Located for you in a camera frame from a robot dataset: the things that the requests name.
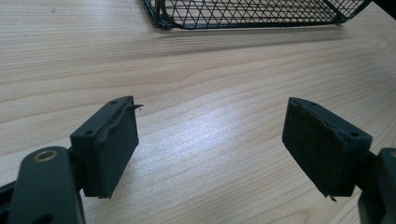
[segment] metal grommet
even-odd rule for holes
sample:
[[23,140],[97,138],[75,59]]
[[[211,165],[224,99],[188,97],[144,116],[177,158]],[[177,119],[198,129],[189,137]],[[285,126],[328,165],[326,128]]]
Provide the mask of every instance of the metal grommet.
[[56,150],[46,150],[37,153],[33,160],[36,162],[49,161],[56,157],[56,155],[58,155],[58,152]]

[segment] table surface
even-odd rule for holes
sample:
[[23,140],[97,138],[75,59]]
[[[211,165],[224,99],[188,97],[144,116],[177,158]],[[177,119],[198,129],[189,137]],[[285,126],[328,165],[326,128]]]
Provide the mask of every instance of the table surface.
[[0,185],[133,95],[140,144],[110,200],[83,196],[88,223],[360,222],[360,190],[323,197],[281,133],[294,96],[396,147],[396,21],[371,4],[340,26],[151,24],[140,0],[0,3]]

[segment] black wire mesh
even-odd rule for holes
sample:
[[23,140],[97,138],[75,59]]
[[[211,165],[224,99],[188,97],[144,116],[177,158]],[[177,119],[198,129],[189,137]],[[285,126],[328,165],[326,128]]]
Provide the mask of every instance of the black wire mesh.
[[371,0],[143,0],[157,27],[292,27],[343,23]]

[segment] wood grain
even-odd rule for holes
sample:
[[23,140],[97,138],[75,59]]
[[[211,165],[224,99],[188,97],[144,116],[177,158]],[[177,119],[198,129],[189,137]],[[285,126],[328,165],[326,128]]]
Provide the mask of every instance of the wood grain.
[[0,3],[0,184],[105,102],[133,95],[140,145],[88,223],[359,223],[281,142],[287,100],[326,106],[396,147],[396,23],[371,4],[342,26],[162,31],[140,0]]

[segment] wire basket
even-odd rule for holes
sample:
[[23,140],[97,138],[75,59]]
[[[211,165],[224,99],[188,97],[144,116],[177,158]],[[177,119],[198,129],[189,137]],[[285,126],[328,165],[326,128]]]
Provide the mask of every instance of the wire basket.
[[343,23],[371,0],[143,0],[156,27],[294,27]]

